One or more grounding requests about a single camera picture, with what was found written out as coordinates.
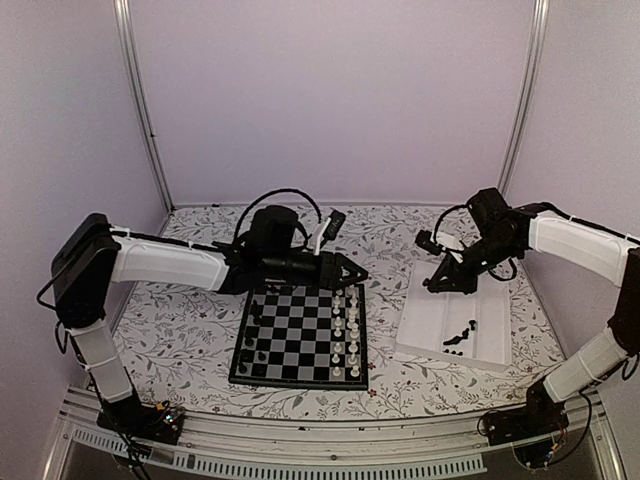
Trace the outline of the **white chess pieces row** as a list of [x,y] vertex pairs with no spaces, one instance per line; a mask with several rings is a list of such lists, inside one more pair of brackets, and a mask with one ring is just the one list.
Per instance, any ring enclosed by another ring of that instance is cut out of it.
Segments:
[[361,306],[360,293],[355,285],[334,293],[330,357],[332,381],[356,382],[362,379],[364,320]]

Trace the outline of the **floral patterned table mat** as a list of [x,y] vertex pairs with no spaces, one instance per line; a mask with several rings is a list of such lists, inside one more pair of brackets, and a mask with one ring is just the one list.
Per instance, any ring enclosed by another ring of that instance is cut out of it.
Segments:
[[279,389],[229,381],[246,299],[184,285],[140,283],[120,316],[115,342],[146,403],[192,411],[286,420],[391,420],[498,409],[563,360],[543,308],[521,268],[500,267],[509,290],[511,361],[501,372],[396,352],[395,337],[417,261],[417,233],[436,229],[464,243],[477,230],[465,211],[442,207],[347,205],[338,229],[331,208],[297,206],[309,245],[340,253],[367,270],[364,284],[367,387],[362,391]]

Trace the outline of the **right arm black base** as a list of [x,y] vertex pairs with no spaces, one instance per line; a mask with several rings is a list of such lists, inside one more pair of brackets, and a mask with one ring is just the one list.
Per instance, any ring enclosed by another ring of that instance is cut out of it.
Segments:
[[478,433],[490,446],[526,441],[513,449],[515,459],[527,469],[548,467],[566,442],[568,416],[564,405],[523,406],[489,410],[477,423]]

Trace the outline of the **right aluminium frame post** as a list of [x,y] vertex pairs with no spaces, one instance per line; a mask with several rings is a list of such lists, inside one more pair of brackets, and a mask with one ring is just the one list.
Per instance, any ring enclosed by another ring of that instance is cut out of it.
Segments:
[[506,146],[504,160],[497,181],[497,188],[504,197],[508,194],[511,181],[514,176],[521,144],[524,139],[527,119],[543,56],[549,10],[549,0],[536,0],[533,4],[528,48],[525,56],[520,93]]

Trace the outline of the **black and grey chessboard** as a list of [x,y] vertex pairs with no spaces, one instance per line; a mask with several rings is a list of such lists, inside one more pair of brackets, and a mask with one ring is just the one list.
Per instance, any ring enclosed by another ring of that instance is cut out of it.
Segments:
[[[364,391],[369,388],[365,288],[356,284],[364,320],[362,379],[356,382],[332,381],[331,323],[333,296],[337,291],[305,286],[268,284],[248,294],[244,307],[228,380],[233,384],[289,389]],[[260,326],[252,323],[251,304],[263,306]],[[254,345],[247,347],[244,339]],[[251,362],[241,362],[240,351],[253,351]],[[264,352],[266,360],[257,360]],[[246,374],[238,367],[245,364]]]

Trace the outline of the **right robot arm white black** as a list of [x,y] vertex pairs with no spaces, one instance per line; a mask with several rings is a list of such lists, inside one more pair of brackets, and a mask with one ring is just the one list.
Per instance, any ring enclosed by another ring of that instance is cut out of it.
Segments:
[[584,334],[564,332],[570,357],[532,384],[517,427],[537,436],[555,420],[564,402],[585,387],[604,382],[626,363],[639,363],[639,241],[542,201],[511,206],[486,188],[445,210],[466,211],[479,234],[464,244],[442,231],[442,217],[422,230],[417,245],[442,260],[425,282],[431,293],[473,294],[483,274],[532,254],[527,274],[548,312],[560,315],[584,301]]

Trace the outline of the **front aluminium rail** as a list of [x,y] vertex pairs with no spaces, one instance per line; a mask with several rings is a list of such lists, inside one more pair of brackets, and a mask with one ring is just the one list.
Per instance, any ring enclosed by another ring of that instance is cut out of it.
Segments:
[[129,466],[124,441],[97,424],[91,394],[73,390],[54,423],[47,479],[623,479],[597,395],[568,402],[554,465],[520,464],[542,437],[493,445],[477,412],[398,420],[302,421],[190,413],[174,445],[144,441]]

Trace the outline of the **aluminium frame post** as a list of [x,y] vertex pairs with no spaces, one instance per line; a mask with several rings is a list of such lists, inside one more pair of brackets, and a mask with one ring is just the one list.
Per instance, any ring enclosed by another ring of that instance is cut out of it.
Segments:
[[506,146],[504,160],[497,181],[497,188],[504,197],[508,194],[511,181],[514,176],[521,144],[524,139],[527,119],[543,56],[549,10],[549,0],[536,0],[533,4],[528,48],[525,56],[520,93]]
[[133,103],[141,130],[143,144],[148,157],[151,173],[158,190],[161,203],[167,213],[175,210],[166,172],[161,161],[157,136],[144,90],[142,71],[136,49],[135,34],[131,15],[131,2],[115,0],[113,2],[120,44],[131,88]]

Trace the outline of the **left aluminium frame post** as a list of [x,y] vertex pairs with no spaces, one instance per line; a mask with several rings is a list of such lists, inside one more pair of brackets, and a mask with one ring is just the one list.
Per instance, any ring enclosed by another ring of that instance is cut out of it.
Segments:
[[158,190],[161,203],[167,213],[175,210],[166,172],[161,161],[157,136],[144,90],[142,71],[136,49],[135,34],[131,15],[131,2],[115,0],[113,2],[120,44],[131,88],[133,103],[141,130],[143,144],[148,157],[151,173]]

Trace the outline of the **white plastic divided tray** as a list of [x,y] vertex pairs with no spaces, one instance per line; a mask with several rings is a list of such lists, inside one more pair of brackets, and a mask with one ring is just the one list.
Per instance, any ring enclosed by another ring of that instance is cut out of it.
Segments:
[[[417,261],[412,267],[395,337],[394,358],[433,359],[492,372],[505,371],[512,362],[508,285],[481,276],[473,294],[434,294],[422,282],[435,270],[435,264],[424,261]],[[475,355],[445,354],[442,343],[464,329],[471,319],[478,323]]]

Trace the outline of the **black chess pieces pile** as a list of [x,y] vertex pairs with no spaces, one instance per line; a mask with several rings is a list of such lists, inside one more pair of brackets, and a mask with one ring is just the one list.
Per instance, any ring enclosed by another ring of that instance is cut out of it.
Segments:
[[442,343],[443,352],[459,357],[473,357],[477,330],[477,321],[475,319],[469,320],[464,329]]

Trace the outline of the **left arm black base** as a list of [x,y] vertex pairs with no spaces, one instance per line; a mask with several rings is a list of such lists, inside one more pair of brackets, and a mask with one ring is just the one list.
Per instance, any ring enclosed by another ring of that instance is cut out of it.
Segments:
[[134,438],[177,445],[186,410],[163,401],[145,405],[137,397],[106,402],[98,415],[97,425]]

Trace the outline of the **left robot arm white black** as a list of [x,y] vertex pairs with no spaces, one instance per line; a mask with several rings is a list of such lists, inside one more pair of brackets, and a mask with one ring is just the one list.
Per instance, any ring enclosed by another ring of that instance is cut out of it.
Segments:
[[254,214],[246,232],[236,231],[231,242],[204,245],[135,233],[92,213],[51,263],[51,278],[43,289],[53,293],[52,302],[45,302],[41,294],[36,301],[55,312],[71,337],[104,411],[126,433],[138,434],[148,426],[149,415],[105,323],[110,286],[176,284],[224,295],[243,294],[269,282],[342,289],[369,276],[345,255],[324,248],[344,221],[343,213],[332,211],[296,247],[294,235],[304,230],[298,214],[268,205]]

